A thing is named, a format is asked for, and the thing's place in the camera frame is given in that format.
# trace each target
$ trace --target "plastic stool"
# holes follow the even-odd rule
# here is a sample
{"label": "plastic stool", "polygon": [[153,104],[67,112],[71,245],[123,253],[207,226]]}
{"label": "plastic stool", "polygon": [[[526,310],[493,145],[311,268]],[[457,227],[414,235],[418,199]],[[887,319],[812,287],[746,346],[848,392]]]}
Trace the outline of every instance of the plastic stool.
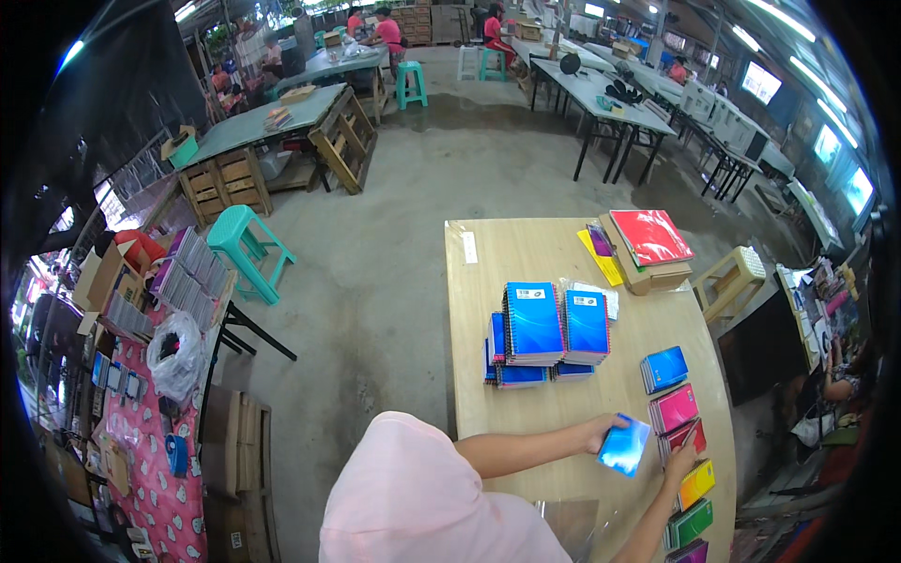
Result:
{"label": "plastic stool", "polygon": [[[733,265],[729,270],[719,276],[717,272],[726,267],[730,262]],[[707,300],[706,289],[704,283],[708,279],[714,281],[712,288],[716,292],[716,299],[712,303]],[[695,289],[695,296],[701,305],[701,313],[704,314],[704,320],[708,324],[716,319],[725,319],[730,321],[748,304],[752,297],[760,291],[763,283],[767,279],[767,270],[764,269],[763,263],[760,262],[760,256],[753,248],[746,246],[735,247],[735,249],[716,263],[712,268],[708,269],[703,276],[699,277],[692,287]],[[737,304],[735,300],[744,293],[745,289],[753,286],[751,292]],[[722,312],[729,305],[734,305],[733,314],[723,315]]]}
{"label": "plastic stool", "polygon": [[[256,222],[263,232],[272,239],[272,242],[258,241],[257,237],[248,228],[251,221]],[[247,247],[246,253],[241,247],[242,242]],[[252,209],[247,205],[226,207],[225,211],[216,219],[213,228],[210,229],[210,234],[206,236],[206,243],[213,252],[228,256],[232,264],[241,272],[241,277],[249,281],[253,286],[252,289],[244,289],[239,283],[235,287],[245,301],[248,295],[259,295],[267,304],[274,305],[278,303],[280,296],[275,288],[278,282],[278,275],[281,274],[285,260],[290,260],[293,264],[297,262],[297,257],[285,248],[285,245],[272,234],[272,231],[257,217],[257,214]],[[278,257],[275,269],[272,271],[272,276],[266,279],[259,272],[253,260],[264,259],[268,255],[266,250],[268,246],[277,246],[282,252],[281,256]]]}
{"label": "plastic stool", "polygon": [[[491,53],[497,53],[497,56],[500,57],[500,70],[488,70],[488,55]],[[501,77],[501,80],[506,82],[506,53],[502,50],[485,47],[485,50],[482,52],[482,71],[478,74],[478,79],[485,80],[485,77]]]}
{"label": "plastic stool", "polygon": [[[406,73],[413,74],[414,87],[407,87]],[[415,60],[402,62],[397,65],[397,107],[405,110],[407,102],[420,101],[423,107],[429,104],[429,98],[425,94],[425,78],[423,77],[423,68]]]}
{"label": "plastic stool", "polygon": [[[475,60],[473,60],[472,70],[466,70],[466,55],[467,53],[474,53],[476,55]],[[457,57],[457,79],[462,80],[463,77],[472,77],[473,80],[478,80],[478,47],[460,47],[460,54]]]}

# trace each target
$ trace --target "pink tablecloth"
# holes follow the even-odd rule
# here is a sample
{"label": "pink tablecloth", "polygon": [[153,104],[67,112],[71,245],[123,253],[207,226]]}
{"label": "pink tablecloth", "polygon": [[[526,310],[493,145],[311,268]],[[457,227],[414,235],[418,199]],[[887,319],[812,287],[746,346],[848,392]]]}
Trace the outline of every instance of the pink tablecloth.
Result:
{"label": "pink tablecloth", "polygon": [[119,395],[107,392],[106,431],[128,452],[132,487],[127,496],[120,495],[114,486],[110,491],[132,525],[147,531],[158,556],[168,552],[179,562],[205,561],[203,487],[194,435],[201,406],[199,391],[195,390],[187,408],[182,409],[187,411],[173,424],[172,431],[185,438],[188,452],[187,475],[176,478],[168,469],[159,395],[144,361],[145,350],[143,344],[122,341],[113,354],[113,361],[146,377],[149,387],[141,404],[126,398],[121,407]]}

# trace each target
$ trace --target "teal plastic stool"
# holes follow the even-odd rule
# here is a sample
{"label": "teal plastic stool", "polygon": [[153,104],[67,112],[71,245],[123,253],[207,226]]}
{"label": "teal plastic stool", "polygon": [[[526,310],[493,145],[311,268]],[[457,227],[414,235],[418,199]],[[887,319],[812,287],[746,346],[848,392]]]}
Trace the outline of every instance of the teal plastic stool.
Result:
{"label": "teal plastic stool", "polygon": [[[500,70],[488,70],[488,55],[490,53],[497,53],[497,56],[501,59]],[[485,80],[485,77],[501,77],[501,81],[506,82],[506,54],[502,50],[485,47],[485,50],[482,51],[482,70],[478,73],[478,79]]]}
{"label": "teal plastic stool", "polygon": [[[407,87],[406,73],[413,74],[414,87]],[[407,102],[422,102],[423,107],[429,104],[429,98],[425,94],[425,78],[423,67],[415,60],[402,62],[397,65],[397,107],[405,110]]]}
{"label": "teal plastic stool", "polygon": [[[257,237],[248,228],[250,222],[256,222],[263,232],[272,239],[272,242],[258,241]],[[247,247],[247,252],[241,247],[242,242]],[[213,228],[210,229],[210,234],[206,236],[206,243],[213,252],[228,256],[232,264],[241,272],[241,277],[250,282],[251,289],[244,289],[241,287],[241,283],[238,283],[235,287],[245,301],[247,301],[248,295],[258,295],[267,304],[274,305],[278,303],[280,296],[275,288],[278,276],[285,265],[285,260],[290,260],[293,264],[297,262],[297,257],[285,248],[285,245],[272,234],[272,231],[257,217],[257,214],[252,209],[247,205],[226,207],[225,211],[216,219]],[[253,260],[260,261],[267,257],[268,251],[266,247],[269,246],[279,247],[282,253],[278,257],[278,263],[272,271],[272,276],[266,279],[259,272]]]}

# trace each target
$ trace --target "person's hand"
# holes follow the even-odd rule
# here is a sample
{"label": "person's hand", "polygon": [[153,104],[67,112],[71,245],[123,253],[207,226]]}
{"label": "person's hand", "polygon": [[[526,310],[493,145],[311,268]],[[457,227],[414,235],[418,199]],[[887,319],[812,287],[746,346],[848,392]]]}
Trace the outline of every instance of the person's hand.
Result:
{"label": "person's hand", "polygon": [[685,475],[695,466],[697,450],[695,449],[695,435],[697,431],[691,431],[686,436],[682,446],[676,446],[669,454],[667,466],[663,470],[664,482],[679,486]]}
{"label": "person's hand", "polygon": [[601,450],[610,428],[613,426],[629,428],[629,422],[615,414],[604,413],[583,422],[582,426],[585,430],[585,452],[596,456],[597,452]]}

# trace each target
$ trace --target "light wood tabletop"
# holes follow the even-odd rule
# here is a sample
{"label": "light wood tabletop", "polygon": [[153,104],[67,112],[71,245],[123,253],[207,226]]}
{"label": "light wood tabletop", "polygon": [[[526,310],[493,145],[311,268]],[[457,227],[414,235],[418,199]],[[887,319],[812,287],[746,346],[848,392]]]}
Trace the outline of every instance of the light wood tabletop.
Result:
{"label": "light wood tabletop", "polygon": [[[620,285],[619,320],[611,324],[611,354],[588,380],[500,391],[482,383],[488,316],[501,308],[504,284],[574,278],[609,288],[576,233],[591,219],[487,219],[445,223],[454,401],[460,439],[485,432],[554,430],[601,413],[650,422],[639,365],[653,352],[679,345],[704,421],[716,486],[706,498],[714,523],[701,537],[708,561],[729,558],[735,518],[732,420],[714,346],[692,292],[638,297]],[[485,489],[537,500],[599,499],[593,561],[622,546],[660,490],[663,472],[651,435],[634,479],[580,455],[485,482]],[[655,560],[662,561],[662,546]]]}

